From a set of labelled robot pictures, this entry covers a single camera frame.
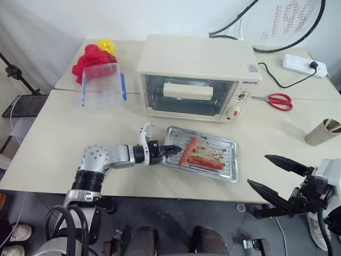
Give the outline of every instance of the sticker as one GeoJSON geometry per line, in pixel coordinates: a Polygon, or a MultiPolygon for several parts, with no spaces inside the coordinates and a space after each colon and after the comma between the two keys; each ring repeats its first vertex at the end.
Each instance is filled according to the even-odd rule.
{"type": "Polygon", "coordinates": [[[248,64],[247,68],[251,73],[259,73],[258,66],[256,64],[248,64]]]}

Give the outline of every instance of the plastic storage container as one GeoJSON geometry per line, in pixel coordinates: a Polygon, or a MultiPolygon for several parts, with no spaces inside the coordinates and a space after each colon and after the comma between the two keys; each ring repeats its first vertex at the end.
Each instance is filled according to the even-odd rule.
{"type": "Polygon", "coordinates": [[[92,113],[113,113],[126,100],[123,74],[118,63],[83,69],[82,107],[92,113]]]}

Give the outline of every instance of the tennis racket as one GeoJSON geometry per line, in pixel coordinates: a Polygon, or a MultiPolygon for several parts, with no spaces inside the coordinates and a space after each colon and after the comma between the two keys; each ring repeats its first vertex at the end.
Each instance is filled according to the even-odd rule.
{"type": "Polygon", "coordinates": [[[230,24],[211,38],[252,43],[256,52],[278,52],[303,41],[319,23],[326,0],[254,0],[230,24]],[[217,35],[239,21],[239,36],[217,35]]]}

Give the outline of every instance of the white sneaker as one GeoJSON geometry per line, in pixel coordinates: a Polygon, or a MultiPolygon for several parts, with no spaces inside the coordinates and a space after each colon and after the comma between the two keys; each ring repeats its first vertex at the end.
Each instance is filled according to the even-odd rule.
{"type": "MultiPolygon", "coordinates": [[[[319,222],[310,218],[309,214],[307,214],[307,219],[308,219],[310,235],[311,235],[312,239],[314,240],[315,244],[321,250],[328,251],[326,242],[324,241],[322,233],[321,233],[319,222]]],[[[326,227],[326,231],[327,231],[327,235],[328,235],[329,239],[331,239],[331,232],[327,228],[328,226],[326,224],[324,224],[324,226],[326,227]]]]}
{"type": "Polygon", "coordinates": [[[17,225],[14,232],[12,233],[10,242],[25,241],[30,238],[31,234],[32,234],[32,228],[29,225],[19,224],[17,225]]]}
{"type": "Polygon", "coordinates": [[[22,245],[4,247],[1,256],[25,256],[25,249],[22,245]]]}

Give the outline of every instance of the oven window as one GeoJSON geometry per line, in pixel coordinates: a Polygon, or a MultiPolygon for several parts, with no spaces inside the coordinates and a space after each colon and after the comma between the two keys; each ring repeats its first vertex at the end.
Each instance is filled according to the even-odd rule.
{"type": "Polygon", "coordinates": [[[235,81],[154,75],[142,75],[142,81],[147,106],[153,110],[206,116],[221,114],[237,85],[235,81]],[[187,89],[190,88],[188,85],[193,85],[193,93],[198,90],[198,86],[210,86],[213,88],[213,94],[209,100],[181,98],[181,92],[177,97],[168,97],[164,95],[165,83],[184,85],[187,89]]]}

